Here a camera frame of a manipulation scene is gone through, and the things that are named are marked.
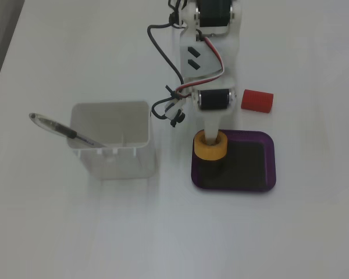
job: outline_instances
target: pen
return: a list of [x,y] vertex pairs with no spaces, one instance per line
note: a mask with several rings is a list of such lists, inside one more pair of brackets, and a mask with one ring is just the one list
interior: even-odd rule
[[72,140],[75,140],[77,142],[80,142],[90,148],[102,148],[107,147],[106,145],[100,144],[99,142],[94,141],[93,139],[90,139],[86,137],[85,135],[82,135],[74,130],[72,130],[69,127],[66,127],[56,121],[53,121],[46,116],[39,115],[38,113],[30,113],[29,114],[30,119],[32,122],[34,122],[37,126],[51,132],[57,135],[61,135],[67,138],[70,138]]

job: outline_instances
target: wire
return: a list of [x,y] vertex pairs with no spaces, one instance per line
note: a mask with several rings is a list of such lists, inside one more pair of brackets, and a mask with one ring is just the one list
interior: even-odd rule
[[181,86],[177,87],[175,90],[175,93],[178,94],[181,98],[187,98],[191,95],[191,94],[182,95],[179,93],[181,90],[188,88],[188,87],[195,86],[195,85],[210,83],[211,81],[218,79],[225,72],[225,66],[224,66],[223,60],[220,56],[220,53],[216,49],[216,47],[213,45],[213,43],[211,42],[211,40],[209,38],[204,37],[204,41],[207,44],[207,46],[209,46],[209,48],[212,50],[212,52],[216,55],[218,61],[220,61],[222,71],[213,77],[208,77],[208,78],[203,78],[202,80],[192,81],[192,82],[185,83],[185,84],[182,84]]
[[162,25],[150,25],[149,27],[147,27],[147,34],[149,35],[150,41],[152,42],[152,44],[156,47],[156,49],[158,50],[158,52],[162,55],[162,57],[164,58],[164,60],[166,60],[166,62],[169,64],[169,66],[174,70],[174,72],[176,73],[176,75],[179,77],[179,80],[181,82],[181,84],[184,84],[184,79],[181,75],[181,73],[178,71],[178,69],[176,68],[176,66],[172,63],[171,60],[169,60],[169,58],[166,56],[166,54],[164,53],[164,51],[160,48],[160,46],[158,45],[158,43],[155,41],[154,37],[151,34],[151,29],[163,29],[163,28],[167,28],[172,26],[173,23],[169,22],[167,24],[162,24]]
[[174,100],[175,98],[174,97],[170,97],[170,98],[166,98],[166,99],[163,99],[163,100],[160,100],[158,102],[156,102],[155,104],[153,104],[153,106],[151,107],[151,112],[153,115],[155,115],[156,118],[158,119],[161,119],[161,120],[164,120],[164,119],[167,119],[167,117],[164,115],[159,115],[156,111],[155,111],[155,107],[157,105],[160,105],[161,103],[165,103],[165,102],[169,102],[169,101],[172,101]]
[[[223,60],[219,54],[219,52],[217,51],[217,49],[215,48],[215,46],[213,45],[213,43],[209,40],[209,38],[207,37],[203,37],[203,34],[202,32],[197,29],[197,32],[199,33],[199,39],[202,41],[204,40],[205,43],[207,44],[207,46],[209,46],[209,48],[212,50],[212,52],[217,56],[217,59],[220,61],[220,64],[221,64],[221,68],[222,68],[222,71],[211,77],[211,78],[204,78],[202,80],[198,80],[198,81],[193,81],[193,82],[190,82],[190,83],[186,83],[184,84],[184,79],[181,75],[181,73],[178,71],[178,69],[176,68],[176,66],[172,63],[171,60],[169,60],[169,58],[166,56],[166,54],[164,53],[164,51],[160,48],[160,46],[158,45],[158,43],[155,41],[154,37],[152,36],[152,33],[151,33],[151,29],[163,29],[163,28],[167,28],[167,27],[170,27],[172,26],[173,28],[175,29],[184,29],[185,27],[180,27],[180,26],[175,26],[175,22],[176,22],[176,19],[178,19],[178,14],[179,14],[179,7],[180,7],[180,3],[181,3],[181,0],[177,0],[176,2],[176,6],[172,6],[170,4],[171,0],[168,0],[168,6],[171,7],[171,9],[173,9],[173,13],[170,15],[169,17],[169,23],[167,24],[161,24],[161,25],[150,25],[147,27],[147,34],[150,38],[150,41],[152,42],[152,44],[156,47],[156,49],[158,50],[158,52],[162,55],[162,57],[164,58],[164,60],[166,60],[166,62],[168,63],[168,65],[173,69],[173,71],[177,74],[180,82],[181,82],[181,86],[177,87],[176,90],[173,92],[169,87],[168,85],[166,86],[166,89],[171,93],[171,97],[170,98],[166,98],[166,99],[163,99],[163,100],[160,100],[158,102],[156,102],[155,104],[153,104],[152,108],[151,108],[151,112],[152,114],[157,117],[158,119],[167,119],[167,117],[164,115],[159,115],[156,111],[155,111],[155,107],[160,105],[161,103],[165,103],[165,102],[169,102],[169,101],[172,101],[174,99],[178,99],[179,97],[181,98],[187,98],[189,97],[191,94],[187,94],[187,95],[182,95],[181,94],[181,91],[185,88],[188,88],[188,87],[192,87],[192,86],[195,86],[195,85],[200,85],[200,84],[205,84],[205,83],[209,83],[213,80],[216,80],[217,78],[219,78],[224,72],[225,72],[225,67],[224,67],[224,63],[223,63]],[[187,5],[187,0],[184,1],[184,4],[182,6],[182,9],[185,8],[185,6]],[[174,120],[177,121],[177,119],[179,118],[179,116],[181,115],[181,112],[179,110],[179,112],[177,113],[176,117],[174,118]]]
[[170,125],[173,128],[175,128],[176,124],[178,123],[181,113],[182,111],[179,109],[176,113],[176,116],[173,118],[173,120],[170,121]]

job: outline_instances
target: white table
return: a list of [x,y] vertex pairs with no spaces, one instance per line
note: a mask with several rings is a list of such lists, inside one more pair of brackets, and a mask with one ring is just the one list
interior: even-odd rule
[[[243,3],[238,102],[246,88],[275,101],[224,125],[274,139],[268,194],[193,186],[189,105],[175,129],[153,119],[149,180],[93,180],[28,119],[166,96],[178,81],[146,26],[168,13],[160,0],[25,3],[0,75],[0,279],[349,278],[349,0]],[[174,59],[178,31],[154,32]]]

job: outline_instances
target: yellow tape roll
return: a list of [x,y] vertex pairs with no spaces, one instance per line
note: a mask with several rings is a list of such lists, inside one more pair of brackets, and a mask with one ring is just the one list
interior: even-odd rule
[[194,152],[203,160],[215,161],[225,157],[227,152],[227,136],[220,132],[214,145],[207,145],[204,130],[198,132],[194,138]]

